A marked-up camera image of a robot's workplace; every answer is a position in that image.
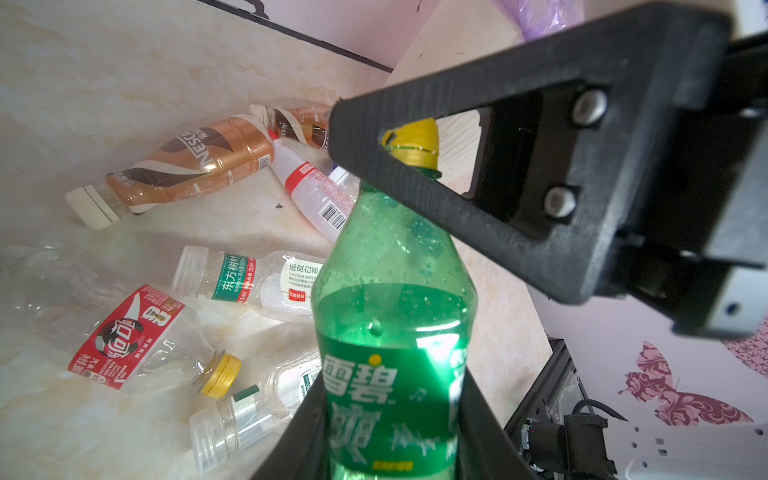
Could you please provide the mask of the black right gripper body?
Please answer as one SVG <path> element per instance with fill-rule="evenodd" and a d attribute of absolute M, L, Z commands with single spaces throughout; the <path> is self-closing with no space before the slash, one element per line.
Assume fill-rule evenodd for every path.
<path fill-rule="evenodd" d="M 767 37 L 605 33 L 605 294 L 742 339 L 767 303 Z"/>

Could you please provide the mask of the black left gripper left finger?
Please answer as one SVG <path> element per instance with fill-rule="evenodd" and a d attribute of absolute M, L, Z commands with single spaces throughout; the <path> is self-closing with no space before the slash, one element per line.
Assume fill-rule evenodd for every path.
<path fill-rule="evenodd" d="M 328 433 L 324 381 L 317 377 L 280 440 L 251 479 L 329 479 Z"/>

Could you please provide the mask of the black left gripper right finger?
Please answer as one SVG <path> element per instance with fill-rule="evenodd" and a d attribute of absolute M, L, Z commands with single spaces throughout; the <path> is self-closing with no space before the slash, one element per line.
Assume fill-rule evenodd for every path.
<path fill-rule="evenodd" d="M 535 479 L 493 415 L 469 369 L 458 411 L 456 479 Z"/>

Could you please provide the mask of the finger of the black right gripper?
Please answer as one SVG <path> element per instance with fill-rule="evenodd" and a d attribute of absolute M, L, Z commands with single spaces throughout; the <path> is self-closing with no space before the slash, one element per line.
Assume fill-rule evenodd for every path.
<path fill-rule="evenodd" d="M 593 296 L 676 115 L 707 103 L 731 34 L 719 12 L 651 2 L 338 102 L 330 155 L 565 304 Z M 462 198 L 387 154 L 387 130 L 489 119 Z"/>

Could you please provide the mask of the green Sprite bottle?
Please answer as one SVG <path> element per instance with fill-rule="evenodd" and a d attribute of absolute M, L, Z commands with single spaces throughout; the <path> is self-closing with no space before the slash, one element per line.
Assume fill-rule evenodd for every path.
<path fill-rule="evenodd" d="M 367 182 L 311 293 L 333 479 L 450 479 L 478 298 L 451 236 Z"/>

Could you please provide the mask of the clear bottle red label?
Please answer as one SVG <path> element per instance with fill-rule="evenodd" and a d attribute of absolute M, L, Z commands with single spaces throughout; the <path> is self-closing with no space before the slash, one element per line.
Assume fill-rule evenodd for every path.
<path fill-rule="evenodd" d="M 73 246 L 2 248 L 1 327 L 122 393 L 190 385 L 220 399 L 242 369 L 206 339 L 192 308 Z"/>

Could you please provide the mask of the brown Nescafe coffee bottle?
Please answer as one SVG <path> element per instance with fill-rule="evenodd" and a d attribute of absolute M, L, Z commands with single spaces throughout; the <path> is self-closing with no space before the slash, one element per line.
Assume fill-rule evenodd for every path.
<path fill-rule="evenodd" d="M 104 229 L 150 209 L 220 191 L 271 165 L 274 143 L 263 122 L 231 116 L 173 137 L 147 158 L 68 192 L 85 225 Z"/>

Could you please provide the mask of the white bin purple bag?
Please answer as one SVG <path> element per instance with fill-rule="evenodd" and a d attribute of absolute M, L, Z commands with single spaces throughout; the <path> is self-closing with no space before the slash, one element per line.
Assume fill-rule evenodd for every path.
<path fill-rule="evenodd" d="M 543 38 L 584 21 L 582 0 L 493 0 L 526 41 Z"/>

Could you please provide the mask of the small clear bottle green label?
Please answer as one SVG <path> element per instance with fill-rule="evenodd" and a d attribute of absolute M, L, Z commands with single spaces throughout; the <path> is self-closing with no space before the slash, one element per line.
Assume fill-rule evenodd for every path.
<path fill-rule="evenodd" d="M 319 351 L 276 365 L 259 382 L 193 414 L 192 458 L 206 474 L 244 451 L 281 434 L 321 373 Z"/>

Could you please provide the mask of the clear bottle green white label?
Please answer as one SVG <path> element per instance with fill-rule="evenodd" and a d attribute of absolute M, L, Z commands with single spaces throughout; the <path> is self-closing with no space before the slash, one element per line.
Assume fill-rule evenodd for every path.
<path fill-rule="evenodd" d="M 237 303 L 284 322 L 312 320 L 311 291 L 324 261 L 290 251 L 263 258 L 184 247 L 172 282 L 174 293 Z"/>

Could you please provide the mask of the white bottle red cap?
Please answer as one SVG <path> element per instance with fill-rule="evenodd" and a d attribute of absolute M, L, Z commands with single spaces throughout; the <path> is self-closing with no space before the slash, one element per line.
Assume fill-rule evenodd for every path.
<path fill-rule="evenodd" d="M 355 201 L 318 168 L 273 136 L 271 169 L 306 220 L 331 243 L 348 221 Z"/>

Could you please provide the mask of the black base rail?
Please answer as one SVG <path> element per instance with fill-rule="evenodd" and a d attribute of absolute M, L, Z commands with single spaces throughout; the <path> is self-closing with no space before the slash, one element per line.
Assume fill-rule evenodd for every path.
<path fill-rule="evenodd" d="M 528 421 L 562 425 L 580 400 L 588 397 L 566 342 L 549 338 L 552 354 L 513 413 L 504 431 L 516 447 Z"/>

